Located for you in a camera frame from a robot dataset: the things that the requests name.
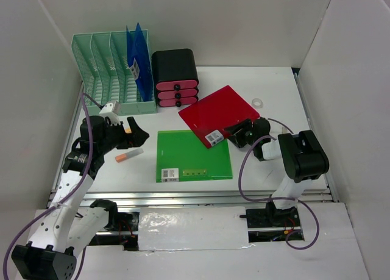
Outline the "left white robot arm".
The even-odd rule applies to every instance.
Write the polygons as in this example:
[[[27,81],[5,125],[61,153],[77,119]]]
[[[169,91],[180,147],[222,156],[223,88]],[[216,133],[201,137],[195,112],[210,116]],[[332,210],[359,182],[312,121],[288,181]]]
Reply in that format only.
[[[11,258],[23,279],[76,279],[77,257],[101,229],[119,225],[117,204],[107,199],[93,201],[87,214],[76,217],[92,186],[104,156],[113,149],[142,146],[149,134],[134,117],[122,121],[102,116],[85,117],[80,137],[65,157],[61,180],[50,207],[34,218],[37,230],[25,245],[12,244]]]

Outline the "blue clip file folder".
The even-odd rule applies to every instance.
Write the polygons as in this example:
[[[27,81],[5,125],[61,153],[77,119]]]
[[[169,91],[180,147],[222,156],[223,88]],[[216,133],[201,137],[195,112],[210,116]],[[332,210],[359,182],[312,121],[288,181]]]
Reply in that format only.
[[[141,25],[133,32],[126,28],[127,64],[143,101],[152,101],[153,80],[147,41]]]

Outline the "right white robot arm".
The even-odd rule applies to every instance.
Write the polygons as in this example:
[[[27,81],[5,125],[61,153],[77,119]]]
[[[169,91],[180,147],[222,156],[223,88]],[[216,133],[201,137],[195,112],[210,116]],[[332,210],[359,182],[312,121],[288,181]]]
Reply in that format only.
[[[238,148],[246,145],[260,162],[281,159],[285,176],[278,189],[266,202],[264,209],[248,209],[240,217],[247,220],[248,228],[290,228],[299,224],[297,199],[329,170],[329,161],[318,139],[311,130],[298,134],[291,132],[271,137],[269,120],[246,119],[224,129],[229,140]]]

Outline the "red clip file folder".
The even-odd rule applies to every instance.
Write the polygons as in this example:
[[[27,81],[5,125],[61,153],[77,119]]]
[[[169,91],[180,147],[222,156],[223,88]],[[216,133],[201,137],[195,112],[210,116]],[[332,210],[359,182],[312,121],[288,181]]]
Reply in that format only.
[[[229,85],[182,109],[179,115],[208,149],[231,136],[225,128],[260,117]]]

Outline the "green clip file folder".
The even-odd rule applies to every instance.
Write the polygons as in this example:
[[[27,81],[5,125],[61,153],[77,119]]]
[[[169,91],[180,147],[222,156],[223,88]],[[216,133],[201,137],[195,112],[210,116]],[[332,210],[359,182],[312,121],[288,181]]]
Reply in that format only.
[[[226,140],[221,140],[208,149],[191,130],[158,132],[157,183],[232,178],[232,164]]]

